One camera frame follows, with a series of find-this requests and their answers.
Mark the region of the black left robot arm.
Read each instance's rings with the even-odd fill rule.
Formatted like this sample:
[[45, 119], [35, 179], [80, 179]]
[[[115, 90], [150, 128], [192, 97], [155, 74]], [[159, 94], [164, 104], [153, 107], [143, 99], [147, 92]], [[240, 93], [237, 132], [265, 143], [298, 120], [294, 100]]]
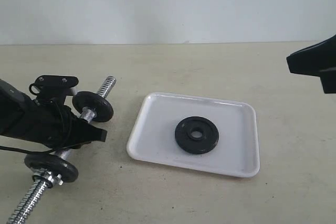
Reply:
[[42, 144], [52, 150], [79, 148], [93, 141], [104, 142], [107, 131], [78, 118], [65, 105], [67, 96], [73, 97], [78, 112], [93, 109], [95, 121], [112, 118], [113, 109], [99, 95], [83, 91], [74, 94], [79, 80], [73, 76], [42, 75], [29, 86], [36, 88], [35, 99], [1, 81], [1, 135]]

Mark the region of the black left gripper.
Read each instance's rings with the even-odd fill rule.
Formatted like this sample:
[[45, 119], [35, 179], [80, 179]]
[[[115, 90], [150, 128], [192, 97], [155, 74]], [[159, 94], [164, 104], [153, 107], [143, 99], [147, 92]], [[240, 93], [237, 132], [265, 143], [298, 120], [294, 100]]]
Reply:
[[107, 131], [76, 117], [56, 101], [1, 98], [1, 136], [35, 142], [48, 148], [105, 142]]

